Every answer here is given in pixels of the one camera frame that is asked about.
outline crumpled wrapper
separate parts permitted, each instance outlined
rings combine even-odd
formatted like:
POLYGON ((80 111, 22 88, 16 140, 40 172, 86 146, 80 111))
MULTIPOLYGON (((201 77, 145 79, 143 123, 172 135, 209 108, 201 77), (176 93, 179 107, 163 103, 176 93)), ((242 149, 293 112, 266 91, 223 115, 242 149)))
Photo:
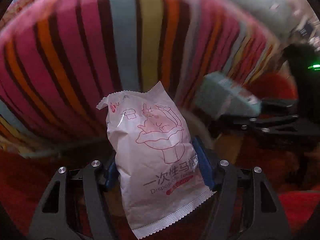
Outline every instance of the crumpled wrapper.
POLYGON ((175 223, 213 195, 204 185, 186 121, 158 82, 149 92, 103 98, 122 203, 138 239, 175 223))

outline cartoon illustration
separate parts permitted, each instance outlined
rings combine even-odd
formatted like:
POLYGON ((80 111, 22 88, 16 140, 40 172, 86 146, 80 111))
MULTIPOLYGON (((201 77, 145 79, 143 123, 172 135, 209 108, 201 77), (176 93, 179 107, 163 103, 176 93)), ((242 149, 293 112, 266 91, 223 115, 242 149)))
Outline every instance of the cartoon illustration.
POLYGON ((153 105, 149 109, 143 104, 142 114, 146 117, 136 143, 145 143, 150 148, 161 150, 164 163, 175 163, 185 152, 182 144, 183 127, 178 116, 170 107, 153 105))
POLYGON ((135 119, 136 118, 136 111, 134 109, 127 109, 123 111, 123 114, 128 118, 128 119, 135 119))

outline green light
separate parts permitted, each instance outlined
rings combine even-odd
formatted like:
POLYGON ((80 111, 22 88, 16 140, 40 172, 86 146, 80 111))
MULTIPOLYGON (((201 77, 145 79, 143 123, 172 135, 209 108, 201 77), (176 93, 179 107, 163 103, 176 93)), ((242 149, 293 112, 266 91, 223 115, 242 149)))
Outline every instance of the green light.
POLYGON ((308 67, 308 68, 316 68, 316 67, 320 67, 320 65, 317 64, 317 65, 310 66, 310 67, 308 67))

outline silver screw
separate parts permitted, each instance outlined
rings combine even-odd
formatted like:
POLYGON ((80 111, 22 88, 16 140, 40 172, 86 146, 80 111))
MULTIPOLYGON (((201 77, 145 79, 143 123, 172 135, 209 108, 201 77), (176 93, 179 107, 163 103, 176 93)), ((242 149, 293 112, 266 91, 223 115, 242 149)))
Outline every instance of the silver screw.
POLYGON ((93 161, 91 163, 92 167, 98 167, 100 164, 101 164, 101 162, 99 162, 99 161, 93 161))
POLYGON ((60 167, 59 169, 58 169, 58 172, 59 173, 65 173, 67 171, 67 168, 66 167, 60 167))
POLYGON ((269 128, 261 128, 261 131, 263 131, 263 132, 270 132, 270 129, 269 129, 269 128))
POLYGON ((262 169, 260 167, 255 167, 253 170, 256 173, 261 173, 262 172, 262 169))
POLYGON ((220 165, 224 166, 224 167, 227 167, 229 165, 229 162, 227 160, 221 160, 220 161, 220 165))

